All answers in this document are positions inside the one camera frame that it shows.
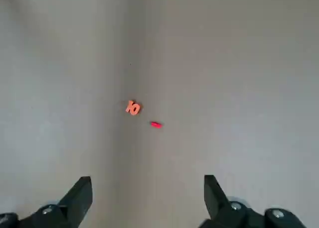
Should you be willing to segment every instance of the red object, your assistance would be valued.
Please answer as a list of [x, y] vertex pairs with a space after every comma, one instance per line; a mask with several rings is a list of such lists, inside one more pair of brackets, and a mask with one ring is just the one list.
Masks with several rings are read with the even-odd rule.
[[156, 128], [161, 128], [162, 127], [162, 124], [158, 123], [158, 122], [151, 122], [151, 125], [153, 127], [156, 127]]
[[139, 113], [139, 111], [140, 111], [140, 108], [141, 108], [140, 105], [134, 103], [133, 100], [130, 100], [129, 101], [129, 105], [126, 108], [125, 112], [131, 113], [131, 115], [137, 115]]

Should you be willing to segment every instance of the orange number 10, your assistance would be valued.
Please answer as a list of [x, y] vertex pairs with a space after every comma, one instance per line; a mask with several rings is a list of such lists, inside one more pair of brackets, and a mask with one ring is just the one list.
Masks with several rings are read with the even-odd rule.
[[141, 108], [140, 105], [135, 104], [134, 101], [130, 100], [130, 101], [129, 101], [129, 105], [128, 105], [128, 107], [126, 108], [125, 111], [126, 111], [127, 113], [130, 112], [131, 115], [137, 115], [137, 114], [139, 113], [139, 111], [140, 111], [140, 108]]

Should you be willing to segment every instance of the gray floor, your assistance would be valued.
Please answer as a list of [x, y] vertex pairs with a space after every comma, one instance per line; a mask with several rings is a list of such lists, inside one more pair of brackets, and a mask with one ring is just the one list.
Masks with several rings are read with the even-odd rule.
[[83, 228], [195, 228], [215, 174], [257, 211], [281, 206], [316, 227], [318, 11], [318, 0], [0, 0], [0, 212], [27, 216], [91, 175]]

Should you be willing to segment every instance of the black clamp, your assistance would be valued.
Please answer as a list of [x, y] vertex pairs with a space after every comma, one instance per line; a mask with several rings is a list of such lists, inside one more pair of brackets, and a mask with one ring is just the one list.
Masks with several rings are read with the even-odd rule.
[[0, 214], [0, 228], [78, 228], [93, 200], [90, 177], [81, 177], [58, 204], [40, 208], [19, 220], [15, 213]]
[[305, 228], [284, 209], [267, 209], [261, 215], [240, 202], [230, 202], [213, 175], [205, 176], [204, 199], [211, 219], [200, 228]]

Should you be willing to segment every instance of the small red piece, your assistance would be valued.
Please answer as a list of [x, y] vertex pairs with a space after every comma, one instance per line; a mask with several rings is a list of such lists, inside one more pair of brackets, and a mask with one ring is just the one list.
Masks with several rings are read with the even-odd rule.
[[151, 125], [153, 127], [156, 127], [156, 128], [161, 128], [162, 127], [162, 124], [158, 123], [158, 122], [151, 122]]

